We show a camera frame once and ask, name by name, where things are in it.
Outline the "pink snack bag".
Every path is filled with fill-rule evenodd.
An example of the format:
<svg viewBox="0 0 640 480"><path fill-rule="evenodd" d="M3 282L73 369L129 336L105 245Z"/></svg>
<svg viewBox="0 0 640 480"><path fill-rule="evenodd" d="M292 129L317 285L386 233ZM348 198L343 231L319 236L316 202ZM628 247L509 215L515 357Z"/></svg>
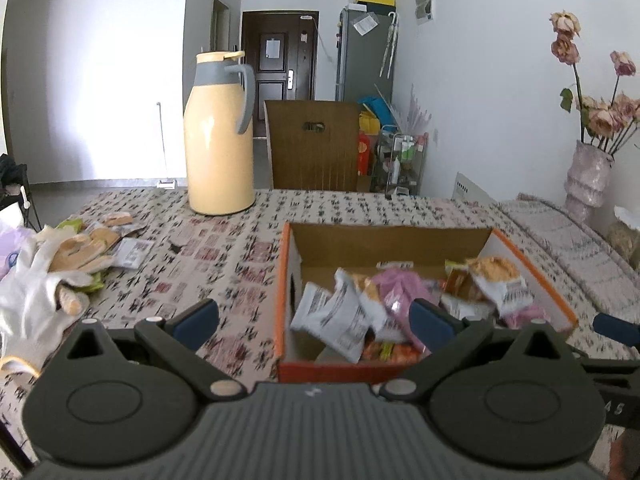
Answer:
<svg viewBox="0 0 640 480"><path fill-rule="evenodd" d="M550 318L544 307L531 304L528 307L518 310L513 313L506 314L501 318L501 321L509 327L510 330L521 330L526 325L533 323L536 320L549 322Z"/></svg>
<svg viewBox="0 0 640 480"><path fill-rule="evenodd" d="M413 270L389 268L372 278L378 296L397 327L406 337L411 335L409 309L414 300L423 299L435 306L442 296L444 281L422 278Z"/></svg>

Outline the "red gift box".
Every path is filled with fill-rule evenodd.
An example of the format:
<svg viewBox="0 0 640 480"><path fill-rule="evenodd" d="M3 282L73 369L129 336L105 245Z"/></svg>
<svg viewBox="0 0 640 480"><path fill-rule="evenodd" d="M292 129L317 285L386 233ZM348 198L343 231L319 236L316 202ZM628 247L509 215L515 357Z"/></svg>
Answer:
<svg viewBox="0 0 640 480"><path fill-rule="evenodd" d="M371 139L367 133L360 131L358 136L358 176L364 177L369 174L371 158Z"/></svg>

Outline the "grey refrigerator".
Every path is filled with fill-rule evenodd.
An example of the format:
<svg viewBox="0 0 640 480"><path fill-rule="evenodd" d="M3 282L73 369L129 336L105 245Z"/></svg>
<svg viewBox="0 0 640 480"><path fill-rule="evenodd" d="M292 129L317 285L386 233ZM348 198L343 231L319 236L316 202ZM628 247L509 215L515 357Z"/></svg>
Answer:
<svg viewBox="0 0 640 480"><path fill-rule="evenodd" d="M335 99L358 102L368 96L393 96L390 67L396 9L376 3L349 3L341 10L337 33Z"/></svg>

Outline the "pumpkin oat crisp packet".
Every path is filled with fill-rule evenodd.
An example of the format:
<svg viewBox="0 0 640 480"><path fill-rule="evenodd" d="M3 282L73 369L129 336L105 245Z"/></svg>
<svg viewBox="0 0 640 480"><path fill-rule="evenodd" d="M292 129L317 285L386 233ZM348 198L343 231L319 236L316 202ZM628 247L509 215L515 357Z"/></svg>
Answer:
<svg viewBox="0 0 640 480"><path fill-rule="evenodd" d="M466 265L475 286L495 304L502 318L534 303L525 278L511 260L488 256L468 260Z"/></svg>

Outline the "long orange snack packet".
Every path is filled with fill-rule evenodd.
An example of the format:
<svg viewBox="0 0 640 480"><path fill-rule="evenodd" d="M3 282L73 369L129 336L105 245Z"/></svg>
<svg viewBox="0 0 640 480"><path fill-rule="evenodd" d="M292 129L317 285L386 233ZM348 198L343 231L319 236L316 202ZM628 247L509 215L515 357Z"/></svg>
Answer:
<svg viewBox="0 0 640 480"><path fill-rule="evenodd" d="M412 344L371 341L364 347L360 360L390 365L410 365L421 361L422 358L423 354Z"/></svg>

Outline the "pink textured vase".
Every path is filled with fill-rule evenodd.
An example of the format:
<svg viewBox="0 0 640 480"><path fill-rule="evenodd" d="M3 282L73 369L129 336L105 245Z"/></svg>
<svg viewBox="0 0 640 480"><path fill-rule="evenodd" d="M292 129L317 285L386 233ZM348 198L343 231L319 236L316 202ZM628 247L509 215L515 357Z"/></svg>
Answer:
<svg viewBox="0 0 640 480"><path fill-rule="evenodd" d="M565 209L589 224L603 205L614 167L614 158L596 146L576 142L572 164L564 183Z"/></svg>

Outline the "white snack packet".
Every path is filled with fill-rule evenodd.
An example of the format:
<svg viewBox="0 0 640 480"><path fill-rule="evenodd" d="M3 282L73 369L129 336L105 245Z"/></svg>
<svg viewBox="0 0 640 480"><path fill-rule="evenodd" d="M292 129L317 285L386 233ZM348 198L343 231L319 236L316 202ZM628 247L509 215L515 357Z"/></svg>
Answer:
<svg viewBox="0 0 640 480"><path fill-rule="evenodd" d="M334 280L333 292L311 282L306 284L290 329L314 336L347 362L355 364L360 361L371 323L360 306L352 277L338 268Z"/></svg>

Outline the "dried pink rose bouquet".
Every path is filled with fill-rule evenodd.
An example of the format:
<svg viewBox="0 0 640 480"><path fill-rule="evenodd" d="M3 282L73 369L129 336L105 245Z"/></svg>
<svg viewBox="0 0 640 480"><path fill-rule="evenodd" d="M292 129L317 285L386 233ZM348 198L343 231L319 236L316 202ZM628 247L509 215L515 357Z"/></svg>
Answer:
<svg viewBox="0 0 640 480"><path fill-rule="evenodd" d="M568 11L553 12L549 16L554 39L550 44L553 57L570 68L573 82L560 91L560 107L578 116L582 144L597 148L614 158L639 134L639 98L623 89L623 81L639 78L639 64L624 51L612 51L611 89L597 92L593 84L584 84L579 63L582 60L578 41L582 39L582 24Z"/></svg>

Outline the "orange cardboard snack box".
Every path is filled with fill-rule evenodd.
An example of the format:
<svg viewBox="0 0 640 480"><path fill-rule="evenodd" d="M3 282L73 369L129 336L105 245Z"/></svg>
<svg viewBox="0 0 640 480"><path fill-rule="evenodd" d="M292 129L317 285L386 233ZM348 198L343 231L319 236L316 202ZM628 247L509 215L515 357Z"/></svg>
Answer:
<svg viewBox="0 0 640 480"><path fill-rule="evenodd" d="M459 321L522 328L541 318L563 336L577 325L497 229L289 223L278 287L280 382L385 382L442 347Z"/></svg>

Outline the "dark brown entrance door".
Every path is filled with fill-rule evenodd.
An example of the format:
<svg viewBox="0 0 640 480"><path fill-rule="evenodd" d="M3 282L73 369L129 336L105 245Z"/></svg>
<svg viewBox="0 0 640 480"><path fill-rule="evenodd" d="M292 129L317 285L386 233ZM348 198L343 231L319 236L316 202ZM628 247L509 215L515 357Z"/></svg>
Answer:
<svg viewBox="0 0 640 480"><path fill-rule="evenodd" d="M256 78L254 137L266 136L267 101L314 97L318 48L317 11L246 11L242 15L244 62Z"/></svg>

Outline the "white work gloves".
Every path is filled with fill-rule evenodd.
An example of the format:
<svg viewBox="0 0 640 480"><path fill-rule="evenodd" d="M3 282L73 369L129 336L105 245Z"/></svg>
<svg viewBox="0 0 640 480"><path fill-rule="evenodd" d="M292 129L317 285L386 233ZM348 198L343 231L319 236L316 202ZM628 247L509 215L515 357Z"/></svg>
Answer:
<svg viewBox="0 0 640 480"><path fill-rule="evenodd" d="M47 226L27 237L1 280L1 373L38 377L63 335L88 308L82 291L113 259L119 241L107 228L91 234Z"/></svg>

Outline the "yellow thermos jug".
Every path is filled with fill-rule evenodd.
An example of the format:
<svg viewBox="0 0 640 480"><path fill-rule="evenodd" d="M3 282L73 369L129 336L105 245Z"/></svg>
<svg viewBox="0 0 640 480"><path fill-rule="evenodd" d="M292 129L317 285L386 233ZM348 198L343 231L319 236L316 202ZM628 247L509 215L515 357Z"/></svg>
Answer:
<svg viewBox="0 0 640 480"><path fill-rule="evenodd" d="M196 56L183 114L189 205L226 216L255 201L253 113L256 81L243 51Z"/></svg>

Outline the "clear jar of snacks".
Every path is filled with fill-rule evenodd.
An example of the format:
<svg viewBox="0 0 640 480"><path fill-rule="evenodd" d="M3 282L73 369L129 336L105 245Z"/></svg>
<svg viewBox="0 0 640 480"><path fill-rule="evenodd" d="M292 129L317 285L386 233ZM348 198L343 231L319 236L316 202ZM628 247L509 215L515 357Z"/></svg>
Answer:
<svg viewBox="0 0 640 480"><path fill-rule="evenodd" d="M615 220L606 240L633 268L639 264L639 214L622 206L614 207Z"/></svg>

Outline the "metal storage cart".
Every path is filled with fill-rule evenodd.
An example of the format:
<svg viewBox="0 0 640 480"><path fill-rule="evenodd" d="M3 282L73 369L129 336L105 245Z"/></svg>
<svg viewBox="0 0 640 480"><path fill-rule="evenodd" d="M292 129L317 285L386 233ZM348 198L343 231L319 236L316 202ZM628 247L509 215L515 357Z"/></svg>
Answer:
<svg viewBox="0 0 640 480"><path fill-rule="evenodd" d="M390 127L383 128L375 143L375 162L370 191L393 195L417 196L426 161L428 133L406 136Z"/></svg>

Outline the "calligraphy print tablecloth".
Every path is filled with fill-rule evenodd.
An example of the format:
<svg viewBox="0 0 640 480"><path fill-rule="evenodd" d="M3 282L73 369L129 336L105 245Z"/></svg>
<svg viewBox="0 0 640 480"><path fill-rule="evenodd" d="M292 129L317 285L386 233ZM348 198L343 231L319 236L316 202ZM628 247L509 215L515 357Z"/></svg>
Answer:
<svg viewBox="0 0 640 480"><path fill-rule="evenodd" d="M274 190L206 217L183 192L142 190L103 195L84 217L119 211L145 225L149 257L106 279L39 378L2 382L2 418L39 457L17 460L26 478L595 479L589 460L608 425L624 432L611 444L614 472L638 477L636 348L592 322L605 313L639 325L639 278L565 209L529 196L474 205ZM494 327L419 400L386 400L388 380L280 382L274 321L289 223L497 229L577 325L568 336L544 321ZM134 338L137 322L205 299L219 324L196 354L247 388L243 399L202 399Z"/></svg>

